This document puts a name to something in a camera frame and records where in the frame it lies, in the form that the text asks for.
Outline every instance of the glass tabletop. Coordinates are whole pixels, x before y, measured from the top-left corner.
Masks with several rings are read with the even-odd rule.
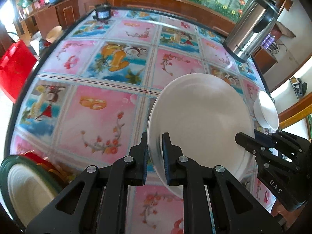
[[[237,62],[224,36],[205,26],[153,11],[112,10],[105,22],[91,12],[41,59],[13,110],[6,154],[34,150],[72,173],[104,167],[140,143],[152,106],[174,79],[215,75],[231,85],[260,127],[253,103],[265,82],[254,61]],[[252,159],[241,181],[270,210],[275,197],[257,179]],[[148,162],[146,185],[130,187],[127,233],[180,234],[183,200],[171,194]]]

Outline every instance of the green plate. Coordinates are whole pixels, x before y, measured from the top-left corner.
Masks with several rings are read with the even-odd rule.
[[[23,164],[29,167],[34,173],[36,173],[43,183],[49,188],[51,193],[57,195],[62,191],[61,186],[55,181],[50,174],[41,166],[37,166],[35,162],[32,160],[24,157],[24,156],[8,156],[5,158],[0,166],[0,187],[1,187],[1,193],[4,199],[4,202],[7,206],[7,209],[9,210],[10,214],[12,215],[13,219],[16,221],[16,223],[22,228],[22,230],[25,230],[25,226],[17,216],[14,207],[11,203],[9,192],[8,192],[8,182],[7,177],[9,174],[10,169],[15,164]]]

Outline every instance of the white plate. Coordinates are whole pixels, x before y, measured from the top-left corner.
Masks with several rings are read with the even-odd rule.
[[[24,226],[56,196],[34,171],[21,163],[11,167],[7,189],[13,208]]]
[[[169,83],[158,96],[148,122],[149,155],[161,181],[180,198],[182,187],[166,183],[162,134],[200,165],[223,165],[241,180],[252,155],[235,142],[243,132],[254,138],[254,127],[242,97],[226,82],[207,74],[188,74]]]

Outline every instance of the metal screw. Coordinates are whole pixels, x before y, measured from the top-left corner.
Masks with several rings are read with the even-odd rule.
[[[225,169],[224,169],[224,167],[223,167],[222,165],[218,165],[218,166],[216,166],[216,171],[217,171],[218,173],[222,173],[222,172],[225,171]]]
[[[124,161],[125,161],[126,163],[130,163],[130,162],[133,161],[133,157],[132,157],[132,156],[126,156],[126,157],[124,157]]]
[[[90,165],[88,168],[87,168],[87,172],[88,173],[94,173],[96,171],[96,166],[94,165]]]
[[[185,162],[188,161],[188,157],[186,157],[186,156],[180,156],[180,157],[179,157],[179,161],[185,163]]]

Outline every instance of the red shopping bag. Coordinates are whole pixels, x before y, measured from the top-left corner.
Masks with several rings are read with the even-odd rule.
[[[24,41],[13,43],[0,60],[0,89],[15,103],[37,59]]]

